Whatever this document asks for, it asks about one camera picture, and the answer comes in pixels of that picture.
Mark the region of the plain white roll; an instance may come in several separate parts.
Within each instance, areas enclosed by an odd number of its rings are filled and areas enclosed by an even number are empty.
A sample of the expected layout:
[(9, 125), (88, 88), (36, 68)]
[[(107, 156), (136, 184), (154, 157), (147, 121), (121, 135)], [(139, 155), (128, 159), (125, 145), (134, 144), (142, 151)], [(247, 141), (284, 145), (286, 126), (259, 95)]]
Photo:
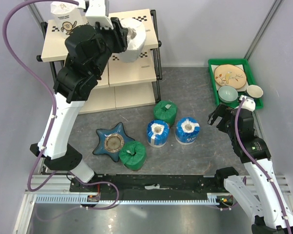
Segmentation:
[(123, 28), (128, 30), (127, 49), (121, 53), (113, 53), (120, 61), (125, 63), (135, 62), (140, 56), (146, 42), (146, 29), (142, 22), (133, 18), (120, 20)]

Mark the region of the white cartoon-print roll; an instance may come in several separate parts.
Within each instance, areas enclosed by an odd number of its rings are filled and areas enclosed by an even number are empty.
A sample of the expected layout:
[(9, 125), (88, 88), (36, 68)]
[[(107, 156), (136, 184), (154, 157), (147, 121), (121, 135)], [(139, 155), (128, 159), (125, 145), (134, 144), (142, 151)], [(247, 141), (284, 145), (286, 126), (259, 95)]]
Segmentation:
[(56, 27), (63, 38), (70, 36), (73, 29), (87, 24), (77, 5), (67, 2), (53, 1), (50, 4), (51, 14), (55, 20)]

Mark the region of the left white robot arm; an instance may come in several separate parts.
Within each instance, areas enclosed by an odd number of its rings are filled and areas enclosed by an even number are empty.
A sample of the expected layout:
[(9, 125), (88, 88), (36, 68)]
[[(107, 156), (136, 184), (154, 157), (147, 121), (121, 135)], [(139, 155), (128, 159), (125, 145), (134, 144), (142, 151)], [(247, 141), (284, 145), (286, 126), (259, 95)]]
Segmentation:
[(110, 57), (127, 49), (128, 29), (116, 17), (111, 18), (111, 23), (107, 29), (98, 22), (77, 26), (65, 40), (68, 54), (53, 86), (56, 106), (51, 109), (41, 140), (30, 146), (35, 156), (44, 158), (48, 169), (70, 172), (87, 192), (97, 188), (95, 173), (68, 138)]

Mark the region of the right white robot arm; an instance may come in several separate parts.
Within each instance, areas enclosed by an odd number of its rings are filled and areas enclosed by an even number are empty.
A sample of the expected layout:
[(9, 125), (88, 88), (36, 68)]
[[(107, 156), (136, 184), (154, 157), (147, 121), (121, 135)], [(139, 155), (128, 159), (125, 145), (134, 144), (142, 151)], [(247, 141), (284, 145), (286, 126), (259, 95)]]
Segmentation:
[(252, 112), (219, 104), (209, 114), (209, 125), (218, 117), (221, 120), (216, 127), (228, 134), (234, 153), (251, 177), (256, 194), (246, 187), (233, 167), (216, 171), (215, 189), (233, 195), (251, 220), (252, 233), (293, 234), (293, 212), (277, 183), (269, 149), (265, 141), (255, 135)]

